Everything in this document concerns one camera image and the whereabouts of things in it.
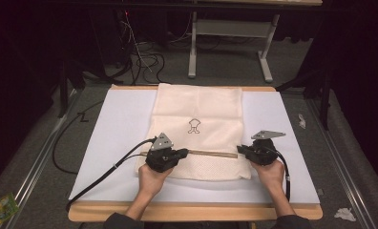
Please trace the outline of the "large crumpled white paper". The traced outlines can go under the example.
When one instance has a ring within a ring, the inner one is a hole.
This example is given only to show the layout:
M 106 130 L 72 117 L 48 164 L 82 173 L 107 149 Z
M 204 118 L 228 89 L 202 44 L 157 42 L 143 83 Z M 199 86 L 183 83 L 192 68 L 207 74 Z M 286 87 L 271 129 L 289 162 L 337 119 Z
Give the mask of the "large crumpled white paper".
M 344 219 L 348 221 L 356 221 L 356 217 L 353 216 L 350 208 L 340 208 L 335 213 L 334 217 L 336 219 Z

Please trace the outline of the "white foam mat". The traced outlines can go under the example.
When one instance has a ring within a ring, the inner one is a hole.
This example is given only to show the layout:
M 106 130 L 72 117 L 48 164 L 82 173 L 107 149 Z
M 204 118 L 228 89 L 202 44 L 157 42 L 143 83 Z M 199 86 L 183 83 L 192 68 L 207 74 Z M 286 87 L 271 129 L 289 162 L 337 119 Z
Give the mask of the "white foam mat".
M 147 139 L 150 113 L 156 99 L 154 90 L 109 90 L 89 141 L 71 195 L 88 187 Z M 241 142 L 252 143 L 251 136 L 261 130 L 282 132 L 273 140 L 288 165 L 290 201 L 318 204 L 316 189 L 305 165 L 284 103 L 276 92 L 244 92 L 244 132 Z M 133 157 L 80 198 L 85 201 L 130 201 L 137 193 L 137 160 Z M 271 198 L 257 175 L 232 181 L 195 181 L 168 177 L 156 202 L 191 203 L 269 203 Z

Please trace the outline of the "person's right hand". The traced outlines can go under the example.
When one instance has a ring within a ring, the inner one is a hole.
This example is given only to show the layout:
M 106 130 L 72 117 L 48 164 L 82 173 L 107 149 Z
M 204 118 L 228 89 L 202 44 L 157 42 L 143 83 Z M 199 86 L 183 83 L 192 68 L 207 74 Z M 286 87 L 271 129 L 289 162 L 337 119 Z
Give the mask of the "person's right hand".
M 284 165 L 279 160 L 265 166 L 251 162 L 251 166 L 257 171 L 260 182 L 269 192 L 283 190 Z

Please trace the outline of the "wooden table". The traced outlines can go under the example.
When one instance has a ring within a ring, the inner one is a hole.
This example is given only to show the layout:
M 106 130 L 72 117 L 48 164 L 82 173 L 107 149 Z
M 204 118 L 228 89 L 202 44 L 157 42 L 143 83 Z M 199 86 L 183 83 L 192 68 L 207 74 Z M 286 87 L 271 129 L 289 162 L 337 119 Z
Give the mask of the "wooden table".
M 154 90 L 154 86 L 113 86 L 110 90 Z M 271 87 L 245 87 L 244 92 L 276 92 Z M 85 201 L 75 199 L 70 207 L 68 217 L 72 221 L 100 222 L 114 212 L 124 213 L 130 201 Z M 323 210 L 318 204 L 292 203 L 296 213 L 308 219 L 320 219 Z M 274 219 L 276 217 L 271 201 L 269 203 L 176 203 L 153 202 L 145 211 L 146 221 L 200 221 L 200 220 L 239 220 L 253 221 Z

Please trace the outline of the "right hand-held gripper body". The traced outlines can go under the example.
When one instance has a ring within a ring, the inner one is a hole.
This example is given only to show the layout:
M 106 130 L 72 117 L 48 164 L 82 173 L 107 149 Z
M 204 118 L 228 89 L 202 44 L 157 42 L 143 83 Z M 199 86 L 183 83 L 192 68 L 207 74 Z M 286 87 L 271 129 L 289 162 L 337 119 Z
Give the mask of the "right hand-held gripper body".
M 274 137 L 285 136 L 282 132 L 273 132 L 267 130 L 261 130 L 252 135 L 253 143 L 251 146 L 246 146 L 246 157 L 258 164 L 269 165 L 273 163 L 277 158 L 283 159 L 282 154 L 275 148 L 273 143 Z

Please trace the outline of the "black stand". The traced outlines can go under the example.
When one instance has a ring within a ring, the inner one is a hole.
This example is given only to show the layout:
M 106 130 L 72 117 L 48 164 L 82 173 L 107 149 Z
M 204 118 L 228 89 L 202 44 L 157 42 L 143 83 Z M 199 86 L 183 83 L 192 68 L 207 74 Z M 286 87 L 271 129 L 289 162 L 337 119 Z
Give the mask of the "black stand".
M 82 69 L 75 61 L 66 59 L 59 60 L 59 117 L 63 117 L 69 108 L 68 83 L 71 83 L 73 88 L 77 90 L 83 90 L 85 88 L 82 73 Z
M 283 83 L 275 88 L 277 92 L 284 92 L 289 88 L 304 86 L 303 95 L 307 99 L 321 98 L 319 120 L 325 130 L 328 130 L 327 117 L 329 108 L 329 92 L 332 77 L 331 70 L 313 70 L 303 73 L 294 79 Z

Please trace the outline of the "person's left hand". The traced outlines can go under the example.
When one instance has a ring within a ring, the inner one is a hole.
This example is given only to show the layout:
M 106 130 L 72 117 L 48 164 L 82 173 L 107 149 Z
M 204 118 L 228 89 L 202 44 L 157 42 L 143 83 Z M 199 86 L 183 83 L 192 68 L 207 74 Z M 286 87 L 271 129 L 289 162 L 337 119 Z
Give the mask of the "person's left hand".
M 160 192 L 165 179 L 172 173 L 172 171 L 173 169 L 168 169 L 165 172 L 160 173 L 153 171 L 147 164 L 142 165 L 138 169 L 138 195 L 141 198 L 152 199 Z

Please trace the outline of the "cream mesh laundry bag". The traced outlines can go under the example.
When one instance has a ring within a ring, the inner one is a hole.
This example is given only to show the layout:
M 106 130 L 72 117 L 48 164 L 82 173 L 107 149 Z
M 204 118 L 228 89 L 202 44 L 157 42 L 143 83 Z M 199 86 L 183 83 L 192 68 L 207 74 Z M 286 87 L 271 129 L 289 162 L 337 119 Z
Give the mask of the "cream mesh laundry bag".
M 202 181 L 250 179 L 250 165 L 237 147 L 244 131 L 242 90 L 160 84 L 147 136 L 165 133 L 175 149 L 190 154 L 172 178 Z

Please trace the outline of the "metal floor rail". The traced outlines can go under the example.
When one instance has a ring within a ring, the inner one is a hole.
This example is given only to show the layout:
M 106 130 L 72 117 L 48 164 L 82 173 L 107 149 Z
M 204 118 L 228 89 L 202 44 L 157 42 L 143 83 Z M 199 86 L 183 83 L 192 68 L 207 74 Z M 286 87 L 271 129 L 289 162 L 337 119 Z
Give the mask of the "metal floor rail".
M 66 93 L 68 107 L 65 113 L 61 114 L 60 92 L 54 93 L 54 105 L 31 128 L 10 164 L 0 176 L 0 191 L 4 194 L 13 193 L 19 207 L 18 212 L 4 222 L 0 229 L 14 228 L 49 161 L 53 144 L 58 139 L 61 128 L 81 94 L 82 91 L 77 89 Z
M 342 183 L 346 196 L 351 204 L 351 208 L 355 213 L 357 220 L 359 221 L 359 224 L 361 225 L 362 229 L 377 229 L 377 227 L 373 224 L 373 220 L 368 212 L 361 192 L 356 186 L 355 182 L 352 180 L 352 176 L 347 169 L 329 130 L 325 129 L 324 124 L 319 118 L 319 109 L 317 105 L 311 99 L 308 99 L 305 103 L 308 109 L 312 112 L 313 119 L 318 124 L 320 132 L 323 135 L 325 144 L 330 152 L 331 160 L 335 166 L 335 171 Z

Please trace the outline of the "white metal desk frame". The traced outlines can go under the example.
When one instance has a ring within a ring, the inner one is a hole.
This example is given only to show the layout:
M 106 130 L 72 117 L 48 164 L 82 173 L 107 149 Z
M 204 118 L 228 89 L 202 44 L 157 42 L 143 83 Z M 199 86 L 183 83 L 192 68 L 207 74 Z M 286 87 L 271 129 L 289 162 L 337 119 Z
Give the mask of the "white metal desk frame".
M 192 34 L 191 50 L 189 53 L 188 77 L 195 78 L 197 71 L 197 36 L 198 35 L 216 35 L 232 36 L 246 38 L 264 38 L 264 49 L 257 52 L 258 59 L 262 68 L 262 75 L 266 83 L 273 81 L 268 62 L 267 54 L 273 40 L 273 36 L 280 19 L 279 14 L 274 14 L 268 22 L 251 22 L 251 21 L 232 21 L 232 20 L 214 20 L 198 19 L 198 15 L 192 13 Z

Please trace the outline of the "green yellow packet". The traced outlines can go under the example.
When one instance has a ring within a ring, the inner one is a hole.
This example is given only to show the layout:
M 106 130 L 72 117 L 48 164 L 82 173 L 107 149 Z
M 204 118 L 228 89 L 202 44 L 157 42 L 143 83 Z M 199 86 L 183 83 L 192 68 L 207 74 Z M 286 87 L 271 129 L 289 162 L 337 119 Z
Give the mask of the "green yellow packet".
M 18 204 L 12 193 L 0 198 L 0 225 L 19 211 Z

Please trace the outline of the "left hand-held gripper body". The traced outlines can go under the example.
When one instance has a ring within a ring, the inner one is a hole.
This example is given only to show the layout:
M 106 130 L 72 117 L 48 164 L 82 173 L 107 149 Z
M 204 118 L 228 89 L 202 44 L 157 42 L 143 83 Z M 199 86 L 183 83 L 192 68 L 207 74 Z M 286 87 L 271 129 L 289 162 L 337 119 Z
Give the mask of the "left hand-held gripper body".
M 161 133 L 150 147 L 145 160 L 146 164 L 159 173 L 175 167 L 181 159 L 181 153 L 173 150 L 173 146 L 172 140 L 165 133 Z

